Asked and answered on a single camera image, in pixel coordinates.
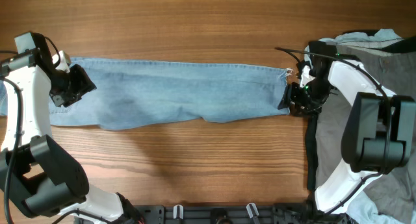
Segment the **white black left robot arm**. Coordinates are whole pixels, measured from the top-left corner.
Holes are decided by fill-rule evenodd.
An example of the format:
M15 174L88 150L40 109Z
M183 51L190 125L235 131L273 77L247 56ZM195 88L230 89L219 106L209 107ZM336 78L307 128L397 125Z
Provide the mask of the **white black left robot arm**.
M1 62L6 88L7 129L1 146L4 211L28 218L73 216L78 223L143 223L144 216L119 193L88 181L80 163L51 133L49 105L68 107L95 89L86 71L71 63L44 35L20 34L16 51Z

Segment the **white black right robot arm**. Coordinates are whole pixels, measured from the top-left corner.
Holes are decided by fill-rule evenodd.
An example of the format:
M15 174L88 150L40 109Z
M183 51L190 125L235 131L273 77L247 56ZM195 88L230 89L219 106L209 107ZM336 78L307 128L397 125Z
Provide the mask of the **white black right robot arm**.
M296 212L304 223L339 221L372 181L405 166L411 152L415 101L383 87L355 55L322 41L308 44L299 60L299 82L289 84L278 107L317 117L333 89L352 107L341 138L341 161Z

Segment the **light blue denim jeans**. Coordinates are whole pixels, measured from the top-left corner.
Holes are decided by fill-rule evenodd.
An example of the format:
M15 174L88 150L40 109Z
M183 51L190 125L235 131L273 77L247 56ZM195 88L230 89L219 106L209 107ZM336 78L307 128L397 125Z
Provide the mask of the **light blue denim jeans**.
M227 123L287 115L280 68L75 57L96 85L75 104L49 106L55 126L97 125L120 131L202 118Z

